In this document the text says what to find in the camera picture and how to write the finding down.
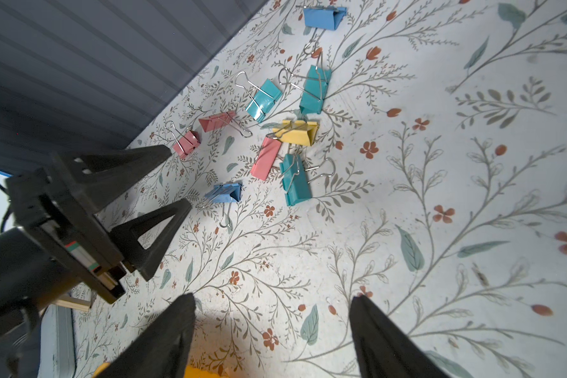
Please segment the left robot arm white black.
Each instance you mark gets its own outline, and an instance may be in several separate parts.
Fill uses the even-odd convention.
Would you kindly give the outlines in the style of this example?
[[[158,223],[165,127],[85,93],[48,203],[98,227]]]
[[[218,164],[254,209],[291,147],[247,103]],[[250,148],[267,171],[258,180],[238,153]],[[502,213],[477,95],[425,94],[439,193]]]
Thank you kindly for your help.
[[[112,229],[97,213],[171,157],[164,145],[102,153],[54,153],[51,163],[6,181],[14,226],[0,233],[0,339],[33,332],[40,311],[78,284],[106,302],[121,279],[151,280],[192,209],[186,199]]]

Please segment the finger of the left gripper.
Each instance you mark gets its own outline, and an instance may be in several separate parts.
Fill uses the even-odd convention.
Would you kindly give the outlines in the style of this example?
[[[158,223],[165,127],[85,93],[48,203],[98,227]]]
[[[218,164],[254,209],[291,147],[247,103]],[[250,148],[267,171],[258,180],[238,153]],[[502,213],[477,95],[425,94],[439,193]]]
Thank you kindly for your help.
[[[172,156],[164,145],[80,154],[73,159],[72,193],[97,213]]]
[[[110,239],[121,252],[122,263],[151,280],[191,210],[192,204],[183,198],[113,228]]]

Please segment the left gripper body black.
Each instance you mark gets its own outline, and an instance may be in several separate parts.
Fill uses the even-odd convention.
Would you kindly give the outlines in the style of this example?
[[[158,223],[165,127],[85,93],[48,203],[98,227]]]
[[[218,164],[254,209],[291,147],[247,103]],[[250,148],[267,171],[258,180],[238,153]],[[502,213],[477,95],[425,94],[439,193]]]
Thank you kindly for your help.
[[[17,271],[39,305],[55,301],[85,283],[108,303],[124,294],[123,256],[108,231],[72,193],[72,162],[80,154],[57,153],[42,168],[6,181],[17,228],[33,243],[22,251]]]

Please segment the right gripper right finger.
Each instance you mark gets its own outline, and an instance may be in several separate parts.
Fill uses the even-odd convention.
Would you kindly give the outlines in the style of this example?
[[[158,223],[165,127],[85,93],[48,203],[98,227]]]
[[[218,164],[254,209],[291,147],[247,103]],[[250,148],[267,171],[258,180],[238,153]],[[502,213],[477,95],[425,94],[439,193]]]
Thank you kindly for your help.
[[[353,298],[349,321],[362,377],[447,376],[371,299]]]

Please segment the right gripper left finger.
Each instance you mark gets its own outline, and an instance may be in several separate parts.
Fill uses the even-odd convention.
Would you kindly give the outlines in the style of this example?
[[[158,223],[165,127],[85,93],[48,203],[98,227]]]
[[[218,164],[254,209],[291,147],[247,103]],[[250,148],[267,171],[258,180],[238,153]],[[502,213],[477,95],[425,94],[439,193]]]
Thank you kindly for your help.
[[[100,377],[183,377],[195,329],[195,298],[174,300]]]

